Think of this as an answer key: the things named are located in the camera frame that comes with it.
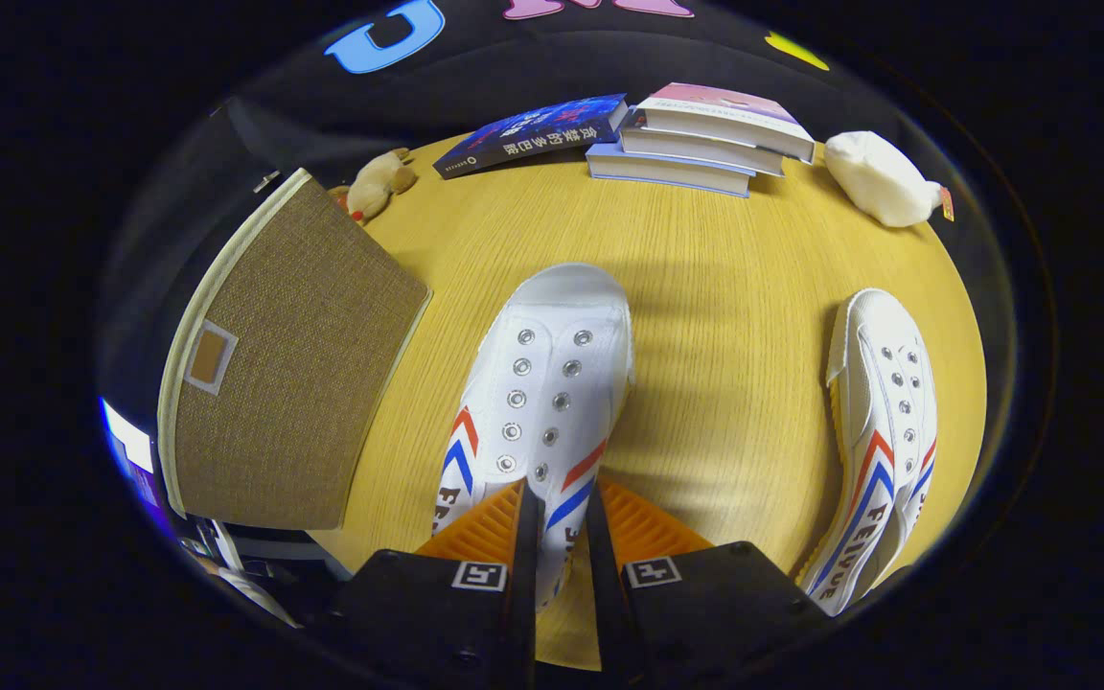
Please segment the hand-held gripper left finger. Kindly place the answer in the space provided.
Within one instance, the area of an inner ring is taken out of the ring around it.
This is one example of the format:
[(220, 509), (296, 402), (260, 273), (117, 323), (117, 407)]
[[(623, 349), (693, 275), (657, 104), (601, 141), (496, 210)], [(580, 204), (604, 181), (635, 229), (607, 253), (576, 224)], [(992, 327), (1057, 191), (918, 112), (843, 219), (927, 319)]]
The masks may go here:
[(381, 689), (530, 689), (540, 514), (518, 481), (415, 553), (376, 551), (335, 594), (326, 646)]

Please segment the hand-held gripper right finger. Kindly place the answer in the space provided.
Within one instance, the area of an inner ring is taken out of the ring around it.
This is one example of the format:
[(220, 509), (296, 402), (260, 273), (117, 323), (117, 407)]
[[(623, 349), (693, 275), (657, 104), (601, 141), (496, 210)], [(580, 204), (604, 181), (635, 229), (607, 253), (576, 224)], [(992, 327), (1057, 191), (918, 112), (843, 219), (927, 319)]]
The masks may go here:
[(586, 514), (602, 676), (616, 689), (741, 689), (831, 617), (745, 540), (711, 544), (606, 479)]

